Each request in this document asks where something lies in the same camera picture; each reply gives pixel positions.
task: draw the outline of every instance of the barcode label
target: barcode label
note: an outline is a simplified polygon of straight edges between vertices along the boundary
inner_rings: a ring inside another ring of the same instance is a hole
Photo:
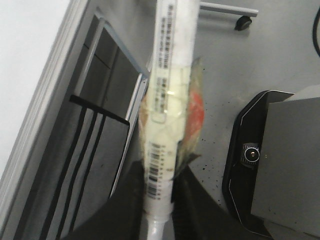
[[[162,170],[163,170],[163,148],[164,146],[150,143],[150,164],[147,179],[147,193],[150,198],[161,199]]]
[[[155,96],[153,110],[158,115],[152,117],[155,122],[164,123],[166,120],[166,109],[168,103],[168,88],[170,80],[170,64],[173,48],[173,22],[175,12],[174,5],[169,4],[164,16],[161,18],[159,45],[156,53],[157,76],[155,85]]]
[[[167,16],[161,18],[160,44],[158,49],[158,67],[161,69],[168,69],[169,67],[173,39],[173,16],[174,6],[169,4]]]

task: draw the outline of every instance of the gray panel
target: gray panel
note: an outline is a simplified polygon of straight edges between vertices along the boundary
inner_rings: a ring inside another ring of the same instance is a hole
[[[320,236],[320,98],[269,106],[251,213]]]
[[[99,20],[97,19],[96,16],[94,16],[92,19],[92,23],[90,25],[88,34],[86,36],[86,39],[84,41],[84,45],[87,48],[89,48],[92,42],[98,23],[99,23]],[[118,46],[115,43],[115,41],[108,34],[106,29],[103,29],[99,39],[99,43],[95,50],[96,57],[98,57],[109,69],[111,69],[113,62],[115,60],[117,49],[118,49]]]
[[[86,46],[83,46],[83,52],[88,53]],[[83,63],[86,57],[83,59],[79,58],[79,62]],[[79,75],[81,68],[75,69],[75,74]],[[106,85],[109,81],[111,70],[106,67],[106,65],[100,61],[96,56],[93,57],[88,75],[86,76],[80,97],[93,103],[97,106],[101,106]]]
[[[116,56],[103,103],[103,108],[125,118],[138,73],[121,52]]]

